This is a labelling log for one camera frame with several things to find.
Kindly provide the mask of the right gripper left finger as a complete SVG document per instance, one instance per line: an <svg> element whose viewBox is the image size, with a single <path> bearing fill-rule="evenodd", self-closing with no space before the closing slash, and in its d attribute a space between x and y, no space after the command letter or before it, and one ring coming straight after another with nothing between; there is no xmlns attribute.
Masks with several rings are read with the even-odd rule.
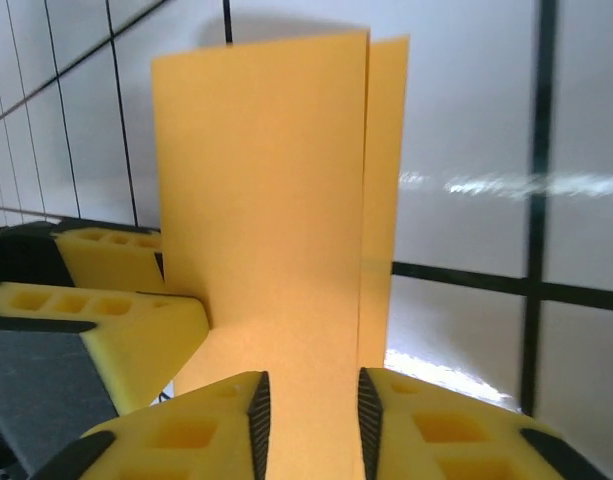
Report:
<svg viewBox="0 0 613 480"><path fill-rule="evenodd" d="M249 371L95 426L33 480L266 480L267 372Z"/></svg>

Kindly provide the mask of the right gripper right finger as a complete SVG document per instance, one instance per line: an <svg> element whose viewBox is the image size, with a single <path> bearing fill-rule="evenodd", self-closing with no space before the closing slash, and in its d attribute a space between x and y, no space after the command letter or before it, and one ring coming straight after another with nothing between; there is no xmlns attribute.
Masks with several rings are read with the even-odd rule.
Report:
<svg viewBox="0 0 613 480"><path fill-rule="evenodd" d="M385 368L359 371L365 480L609 480L530 416Z"/></svg>

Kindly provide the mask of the orange square paper sheet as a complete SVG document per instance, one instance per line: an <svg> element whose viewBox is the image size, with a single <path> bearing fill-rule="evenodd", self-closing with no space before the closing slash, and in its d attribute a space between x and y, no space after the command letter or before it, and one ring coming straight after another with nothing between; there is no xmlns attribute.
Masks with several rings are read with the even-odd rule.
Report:
<svg viewBox="0 0 613 480"><path fill-rule="evenodd" d="M266 371L267 480L363 480L357 383L381 366L409 40L365 29L152 63L167 286L211 330L186 393Z"/></svg>

